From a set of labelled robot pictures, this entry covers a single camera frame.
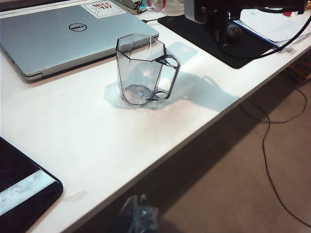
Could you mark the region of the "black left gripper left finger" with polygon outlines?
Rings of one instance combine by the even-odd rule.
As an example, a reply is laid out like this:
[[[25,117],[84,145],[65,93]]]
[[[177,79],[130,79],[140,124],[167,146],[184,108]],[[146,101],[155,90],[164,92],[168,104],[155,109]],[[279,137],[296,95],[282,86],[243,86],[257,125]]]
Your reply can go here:
[[[130,196],[121,209],[121,232],[139,233],[138,196]]]

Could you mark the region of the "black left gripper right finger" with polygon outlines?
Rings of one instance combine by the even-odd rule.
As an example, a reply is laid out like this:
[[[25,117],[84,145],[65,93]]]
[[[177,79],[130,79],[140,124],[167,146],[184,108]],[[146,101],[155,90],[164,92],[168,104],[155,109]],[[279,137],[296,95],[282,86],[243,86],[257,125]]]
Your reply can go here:
[[[137,212],[137,232],[157,233],[158,232],[158,208],[148,203],[146,195],[141,195]]]

